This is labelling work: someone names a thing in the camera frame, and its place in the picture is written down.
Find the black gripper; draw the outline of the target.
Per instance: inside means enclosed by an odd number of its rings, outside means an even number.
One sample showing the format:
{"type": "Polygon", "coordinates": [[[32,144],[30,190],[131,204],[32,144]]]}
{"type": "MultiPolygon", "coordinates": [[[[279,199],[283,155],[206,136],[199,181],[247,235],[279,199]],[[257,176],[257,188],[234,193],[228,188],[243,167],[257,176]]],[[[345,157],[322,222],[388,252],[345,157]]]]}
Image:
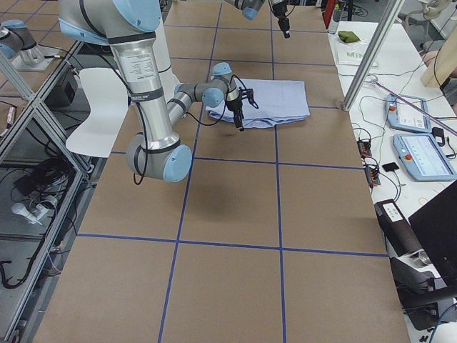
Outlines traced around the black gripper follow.
{"type": "Polygon", "coordinates": [[[278,25],[280,30],[283,32],[283,35],[286,39],[290,38],[290,22],[286,14],[281,14],[277,16],[278,25]]]}
{"type": "Polygon", "coordinates": [[[232,91],[226,100],[226,106],[228,110],[233,113],[233,121],[239,131],[244,131],[242,101],[245,99],[248,100],[252,107],[256,107],[253,89],[243,89],[239,87],[236,91],[232,91]]]}

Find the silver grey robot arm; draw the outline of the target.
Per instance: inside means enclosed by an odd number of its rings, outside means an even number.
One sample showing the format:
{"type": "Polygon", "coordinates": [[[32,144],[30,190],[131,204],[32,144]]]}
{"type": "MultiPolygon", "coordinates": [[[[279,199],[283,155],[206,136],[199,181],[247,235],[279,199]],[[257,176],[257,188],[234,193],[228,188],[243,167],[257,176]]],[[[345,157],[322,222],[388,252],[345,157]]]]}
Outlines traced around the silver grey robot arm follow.
{"type": "Polygon", "coordinates": [[[192,165],[193,155],[173,130],[174,124],[195,102],[233,112],[237,129],[243,129],[243,101],[256,106],[248,89],[229,64],[213,68],[209,83],[179,84],[166,99],[159,76],[154,44],[161,23],[158,1],[60,1],[59,24],[63,34],[77,41],[109,46],[142,126],[126,153],[134,181],[145,177],[179,182],[192,165]]]}
{"type": "Polygon", "coordinates": [[[290,38],[290,22],[288,19],[288,2],[283,0],[226,0],[226,3],[240,10],[248,20],[254,20],[265,3],[268,4],[270,12],[277,19],[279,29],[285,39],[290,38]]]}

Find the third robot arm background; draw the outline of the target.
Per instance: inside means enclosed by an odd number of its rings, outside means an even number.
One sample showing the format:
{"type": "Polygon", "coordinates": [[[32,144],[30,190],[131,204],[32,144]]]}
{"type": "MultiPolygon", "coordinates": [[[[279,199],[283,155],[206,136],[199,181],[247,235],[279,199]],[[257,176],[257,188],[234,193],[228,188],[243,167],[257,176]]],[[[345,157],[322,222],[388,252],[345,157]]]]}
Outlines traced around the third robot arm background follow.
{"type": "Polygon", "coordinates": [[[19,19],[1,22],[1,53],[19,71],[45,71],[61,50],[39,45],[19,19]]]}

